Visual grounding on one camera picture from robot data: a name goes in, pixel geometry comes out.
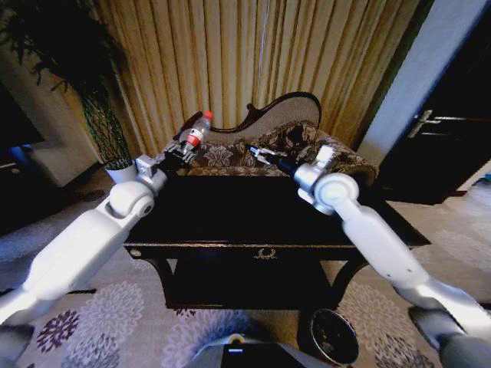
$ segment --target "black door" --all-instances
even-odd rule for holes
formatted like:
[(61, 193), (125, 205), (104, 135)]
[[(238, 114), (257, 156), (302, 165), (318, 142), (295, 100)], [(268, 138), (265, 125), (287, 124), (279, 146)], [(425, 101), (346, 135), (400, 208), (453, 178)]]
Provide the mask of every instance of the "black door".
[(385, 198), (436, 204), (491, 159), (491, 11), (381, 164)]

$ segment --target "sofa backrest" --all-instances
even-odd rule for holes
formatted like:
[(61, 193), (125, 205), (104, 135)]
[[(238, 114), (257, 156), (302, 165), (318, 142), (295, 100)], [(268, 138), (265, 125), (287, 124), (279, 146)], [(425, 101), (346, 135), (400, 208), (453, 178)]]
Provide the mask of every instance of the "sofa backrest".
[[(252, 142), (284, 123), (307, 120), (318, 127), (321, 122), (321, 105), (313, 94), (307, 92), (285, 94), (262, 109), (256, 109), (249, 103), (247, 109), (249, 113), (240, 125), (232, 129), (212, 128), (206, 135), (206, 141), (228, 143), (242, 138)], [(186, 121), (179, 141), (186, 139), (189, 129), (200, 117), (201, 113), (197, 113)]]

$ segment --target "floor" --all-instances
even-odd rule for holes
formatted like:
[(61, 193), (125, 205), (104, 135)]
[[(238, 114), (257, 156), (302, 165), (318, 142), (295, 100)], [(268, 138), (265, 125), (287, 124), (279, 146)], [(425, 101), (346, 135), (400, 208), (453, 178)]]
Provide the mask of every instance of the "floor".
[[(79, 190), (88, 194), (109, 188), (109, 178), (99, 170)], [(0, 238), (0, 290), (22, 283), (35, 254), (96, 204), (79, 201)], [(491, 301), (486, 282), (491, 275), (491, 226), (486, 223), (491, 216), (490, 184), (480, 183), (464, 197), (442, 205), (391, 205), (432, 241), (415, 252), (433, 276), (480, 301)], [(341, 265), (323, 264), (327, 274)], [(177, 368), (207, 341), (248, 330), (257, 322), (272, 339), (296, 345), (298, 313), (294, 311), (166, 309), (157, 273), (145, 261), (132, 260), (123, 249), (103, 266), (91, 287), (97, 289), (96, 294), (67, 295), (34, 322), (35, 335), (19, 360), (20, 367)], [(440, 366), (407, 317), (407, 306), (371, 267), (355, 276), (339, 308), (361, 346), (353, 367)]]

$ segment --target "door handle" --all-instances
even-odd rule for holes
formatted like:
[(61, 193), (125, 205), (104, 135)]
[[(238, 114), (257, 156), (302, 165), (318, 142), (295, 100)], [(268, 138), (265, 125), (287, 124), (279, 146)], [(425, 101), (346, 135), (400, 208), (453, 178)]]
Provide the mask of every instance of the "door handle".
[(441, 120), (429, 119), (432, 113), (433, 110), (425, 110), (421, 117), (418, 119), (414, 128), (409, 132), (409, 134), (407, 134), (407, 138), (414, 138), (424, 124), (440, 124)]

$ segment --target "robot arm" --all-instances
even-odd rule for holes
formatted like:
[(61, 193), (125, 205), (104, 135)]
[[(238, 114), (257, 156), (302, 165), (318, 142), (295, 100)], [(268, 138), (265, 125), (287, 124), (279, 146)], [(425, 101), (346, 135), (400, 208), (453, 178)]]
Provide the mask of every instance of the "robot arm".
[(35, 257), (24, 284), (0, 299), (0, 324), (25, 324), (92, 279), (138, 220), (150, 213), (165, 175), (157, 171), (137, 180), (146, 185), (116, 184), (97, 208), (76, 218)]
[[(487, 312), (464, 291), (432, 278), (389, 225), (373, 209), (358, 203), (358, 184), (350, 176), (325, 174), (334, 155), (331, 147), (323, 146), (313, 164), (300, 166), (286, 162), (272, 151), (257, 147), (249, 149), (256, 157), (276, 164), (293, 176), (300, 186), (300, 197), (317, 210), (324, 214), (337, 212), (343, 220), (345, 234), (401, 297), (422, 310), (440, 310), (449, 315), (448, 320), (458, 325), (452, 334), (458, 330), (469, 337), (491, 342), (491, 317)], [(413, 317), (420, 332), (439, 348), (438, 340), (448, 332), (448, 323), (445, 326), (433, 324), (433, 328), (427, 329), (427, 314)]]

